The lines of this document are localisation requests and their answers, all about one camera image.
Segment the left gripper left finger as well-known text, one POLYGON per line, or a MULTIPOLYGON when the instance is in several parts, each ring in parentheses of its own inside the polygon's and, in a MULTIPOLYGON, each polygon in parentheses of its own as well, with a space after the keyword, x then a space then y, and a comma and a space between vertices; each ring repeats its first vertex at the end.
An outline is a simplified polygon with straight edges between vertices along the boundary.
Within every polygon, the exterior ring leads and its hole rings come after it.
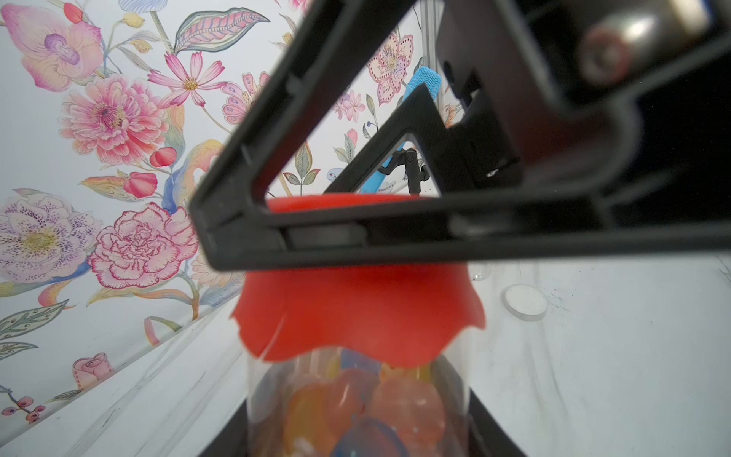
POLYGON ((199 454, 200 457, 247 457, 249 455, 249 417, 247 401, 232 415, 226 426, 199 454))

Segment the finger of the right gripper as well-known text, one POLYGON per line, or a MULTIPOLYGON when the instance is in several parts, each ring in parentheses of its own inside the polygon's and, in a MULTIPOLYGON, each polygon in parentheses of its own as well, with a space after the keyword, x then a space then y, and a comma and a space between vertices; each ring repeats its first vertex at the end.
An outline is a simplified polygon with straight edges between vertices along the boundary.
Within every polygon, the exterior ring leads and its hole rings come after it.
POLYGON ((213 268, 729 249, 726 1, 449 1, 436 53, 463 119, 415 89, 327 188, 409 142, 438 196, 278 213, 268 185, 409 7, 313 4, 190 203, 213 268))
POLYGON ((412 91, 327 192, 355 192, 407 142, 416 146, 442 194, 525 195, 520 154, 490 97, 478 91, 462 121, 448 128, 424 84, 412 91))

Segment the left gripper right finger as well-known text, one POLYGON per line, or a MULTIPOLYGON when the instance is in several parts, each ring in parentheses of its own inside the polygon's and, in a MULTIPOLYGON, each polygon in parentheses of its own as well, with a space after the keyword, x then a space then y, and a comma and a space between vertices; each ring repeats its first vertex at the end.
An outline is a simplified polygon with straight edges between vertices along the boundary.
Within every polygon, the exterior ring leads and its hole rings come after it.
POLYGON ((473 390, 468 407, 468 456, 525 457, 473 390))

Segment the white jar lid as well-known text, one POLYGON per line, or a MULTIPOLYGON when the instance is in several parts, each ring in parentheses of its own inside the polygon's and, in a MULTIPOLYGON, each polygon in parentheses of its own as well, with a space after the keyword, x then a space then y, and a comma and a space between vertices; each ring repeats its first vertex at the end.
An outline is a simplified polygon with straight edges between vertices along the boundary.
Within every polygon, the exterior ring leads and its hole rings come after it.
POLYGON ((526 322, 537 322, 546 316, 549 302, 535 287, 517 284, 506 288, 502 294, 506 310, 526 322))

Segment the red lid jar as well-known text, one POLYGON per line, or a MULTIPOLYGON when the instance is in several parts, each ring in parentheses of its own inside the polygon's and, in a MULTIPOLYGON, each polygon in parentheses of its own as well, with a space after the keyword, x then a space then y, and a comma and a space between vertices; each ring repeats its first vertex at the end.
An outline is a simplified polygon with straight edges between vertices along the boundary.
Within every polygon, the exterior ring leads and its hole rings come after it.
POLYGON ((304 227, 314 257, 247 275, 234 320, 249 354, 249 456, 465 456, 462 340, 483 305, 459 263, 416 263, 449 238, 439 213, 367 219, 390 195, 273 200, 275 213, 350 209, 304 227))

